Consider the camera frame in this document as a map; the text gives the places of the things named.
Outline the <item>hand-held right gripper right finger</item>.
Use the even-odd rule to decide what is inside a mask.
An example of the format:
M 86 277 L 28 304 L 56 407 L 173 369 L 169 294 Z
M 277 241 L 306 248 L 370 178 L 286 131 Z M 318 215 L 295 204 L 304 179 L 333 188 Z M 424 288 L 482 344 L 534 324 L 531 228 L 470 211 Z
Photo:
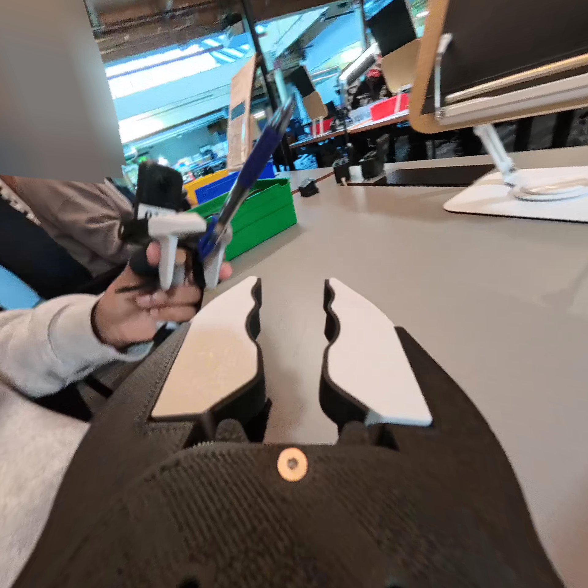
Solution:
M 428 427 L 433 418 L 393 321 L 334 277 L 325 280 L 326 314 L 319 403 L 337 427 Z

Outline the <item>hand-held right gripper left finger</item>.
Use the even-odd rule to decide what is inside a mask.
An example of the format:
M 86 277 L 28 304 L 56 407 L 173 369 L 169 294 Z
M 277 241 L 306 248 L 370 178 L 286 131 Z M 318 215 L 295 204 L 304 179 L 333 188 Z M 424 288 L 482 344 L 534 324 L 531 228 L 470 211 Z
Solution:
M 204 415 L 254 381 L 259 350 L 246 321 L 253 317 L 260 285 L 249 276 L 192 319 L 151 411 L 153 420 Z

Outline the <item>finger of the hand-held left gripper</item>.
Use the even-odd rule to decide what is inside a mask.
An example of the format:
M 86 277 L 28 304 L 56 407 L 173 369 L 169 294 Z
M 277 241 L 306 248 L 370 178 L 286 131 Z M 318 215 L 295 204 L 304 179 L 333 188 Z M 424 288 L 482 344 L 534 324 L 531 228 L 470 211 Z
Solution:
M 189 212 L 148 219 L 148 237 L 159 243 L 158 271 L 162 290 L 170 290 L 185 282 L 188 258 L 186 239 L 198 239 L 206 230 L 206 221 Z
M 224 227 L 220 232 L 210 227 L 200 238 L 200 259 L 207 290 L 215 289 L 220 281 L 225 250 L 232 240 L 232 234 L 231 227 Z

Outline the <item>blue pen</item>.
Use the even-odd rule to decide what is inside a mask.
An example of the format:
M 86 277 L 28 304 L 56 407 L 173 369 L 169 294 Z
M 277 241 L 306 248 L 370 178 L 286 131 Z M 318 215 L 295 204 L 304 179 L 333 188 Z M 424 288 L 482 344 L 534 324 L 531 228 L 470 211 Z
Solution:
M 227 234 L 231 221 L 259 179 L 274 151 L 281 144 L 289 126 L 296 99 L 291 94 L 278 108 L 243 164 L 219 214 L 208 223 L 205 235 L 198 243 L 201 258 L 211 254 L 221 238 Z

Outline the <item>person's left forearm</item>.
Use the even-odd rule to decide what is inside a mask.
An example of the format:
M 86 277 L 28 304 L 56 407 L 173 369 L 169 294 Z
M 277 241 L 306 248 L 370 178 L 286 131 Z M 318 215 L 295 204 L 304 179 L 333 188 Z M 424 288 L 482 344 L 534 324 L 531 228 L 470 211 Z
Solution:
M 108 364 L 144 359 L 152 342 L 120 351 L 99 340 L 92 326 L 99 299 L 68 295 L 1 312 L 1 388 L 41 398 Z

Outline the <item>grey desk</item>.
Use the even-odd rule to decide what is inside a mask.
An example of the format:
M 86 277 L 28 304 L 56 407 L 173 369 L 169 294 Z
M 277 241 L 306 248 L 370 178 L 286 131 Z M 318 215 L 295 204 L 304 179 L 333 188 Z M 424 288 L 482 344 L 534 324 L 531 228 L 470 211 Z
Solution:
M 332 443 L 318 401 L 324 280 L 404 327 L 474 401 L 568 587 L 587 587 L 587 225 L 459 215 L 456 190 L 294 196 L 298 224 L 232 261 L 262 280 L 265 441 Z

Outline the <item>person's left hand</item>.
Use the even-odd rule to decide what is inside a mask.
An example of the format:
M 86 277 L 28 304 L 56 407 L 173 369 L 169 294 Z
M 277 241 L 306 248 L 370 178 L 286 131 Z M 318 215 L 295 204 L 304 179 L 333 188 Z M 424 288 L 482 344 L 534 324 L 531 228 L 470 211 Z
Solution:
M 204 290 L 188 264 L 183 283 L 169 290 L 155 289 L 145 275 L 128 263 L 99 297 L 91 313 L 92 329 L 105 345 L 119 351 L 150 342 L 164 323 L 185 323 L 202 306 Z

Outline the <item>yellow storage bin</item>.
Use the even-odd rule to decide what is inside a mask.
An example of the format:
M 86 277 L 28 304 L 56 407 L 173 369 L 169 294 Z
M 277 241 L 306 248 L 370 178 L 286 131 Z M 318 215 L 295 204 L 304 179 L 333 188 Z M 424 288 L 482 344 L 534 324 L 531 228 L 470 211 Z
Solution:
M 204 176 L 201 176 L 198 179 L 192 180 L 187 182 L 183 185 L 187 192 L 195 192 L 197 189 L 209 185 L 217 180 L 220 180 L 228 175 L 228 170 L 223 169 L 217 172 L 213 172 Z

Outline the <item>blue storage bin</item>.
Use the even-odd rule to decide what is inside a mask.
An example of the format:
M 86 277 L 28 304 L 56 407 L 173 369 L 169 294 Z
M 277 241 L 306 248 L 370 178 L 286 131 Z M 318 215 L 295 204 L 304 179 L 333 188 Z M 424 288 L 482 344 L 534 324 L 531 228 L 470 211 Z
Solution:
M 239 173 L 240 172 L 238 171 L 228 172 L 225 169 L 221 172 L 210 175 L 210 177 L 207 176 L 207 178 L 212 181 L 195 188 L 195 206 L 209 202 L 214 198 L 229 192 L 237 180 Z

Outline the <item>green storage bin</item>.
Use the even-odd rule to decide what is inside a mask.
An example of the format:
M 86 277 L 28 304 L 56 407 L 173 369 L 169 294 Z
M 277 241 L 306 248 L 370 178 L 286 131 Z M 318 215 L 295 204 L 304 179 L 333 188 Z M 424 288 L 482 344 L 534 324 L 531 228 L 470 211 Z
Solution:
M 190 209 L 207 219 L 218 215 L 228 192 Z M 232 220 L 233 236 L 225 251 L 230 261 L 297 224 L 290 180 L 259 179 Z

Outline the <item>cardboard panel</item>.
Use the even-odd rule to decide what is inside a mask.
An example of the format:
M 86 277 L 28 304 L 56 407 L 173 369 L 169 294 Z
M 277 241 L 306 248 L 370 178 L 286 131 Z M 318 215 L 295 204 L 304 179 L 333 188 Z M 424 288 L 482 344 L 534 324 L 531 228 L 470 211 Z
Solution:
M 251 154 L 259 129 L 251 114 L 252 90 L 257 70 L 257 55 L 253 55 L 231 80 L 229 119 L 227 125 L 228 172 L 239 171 Z

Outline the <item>black charger with white plug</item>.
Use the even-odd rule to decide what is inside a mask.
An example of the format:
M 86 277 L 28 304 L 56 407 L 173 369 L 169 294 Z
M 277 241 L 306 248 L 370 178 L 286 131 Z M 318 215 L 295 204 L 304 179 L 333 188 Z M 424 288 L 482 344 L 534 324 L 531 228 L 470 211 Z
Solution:
M 335 160 L 333 171 L 335 181 L 338 185 L 359 185 L 364 181 L 361 166 L 353 164 L 349 158 Z

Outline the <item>black charging dock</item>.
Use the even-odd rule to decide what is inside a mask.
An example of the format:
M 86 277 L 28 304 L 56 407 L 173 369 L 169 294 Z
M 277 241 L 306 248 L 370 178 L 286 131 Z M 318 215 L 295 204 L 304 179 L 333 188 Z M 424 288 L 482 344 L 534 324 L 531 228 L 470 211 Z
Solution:
M 359 165 L 363 180 L 376 179 L 383 174 L 389 154 L 389 143 L 389 134 L 379 136 L 375 147 L 361 158 Z

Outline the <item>white monitor stand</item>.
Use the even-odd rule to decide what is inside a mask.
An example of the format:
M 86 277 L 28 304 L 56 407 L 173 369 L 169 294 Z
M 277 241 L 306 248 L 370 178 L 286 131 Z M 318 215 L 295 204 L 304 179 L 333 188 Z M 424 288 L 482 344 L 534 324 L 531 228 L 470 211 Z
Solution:
M 520 168 L 492 124 L 474 127 L 497 172 L 445 202 L 451 213 L 587 223 L 587 166 Z

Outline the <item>wood-framed monitor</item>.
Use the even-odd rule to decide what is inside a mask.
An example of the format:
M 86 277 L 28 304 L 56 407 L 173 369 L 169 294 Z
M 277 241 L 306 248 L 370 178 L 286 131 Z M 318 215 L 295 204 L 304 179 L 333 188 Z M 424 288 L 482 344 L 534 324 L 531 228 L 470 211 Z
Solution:
M 587 1 L 429 1 L 409 122 L 422 134 L 587 107 Z

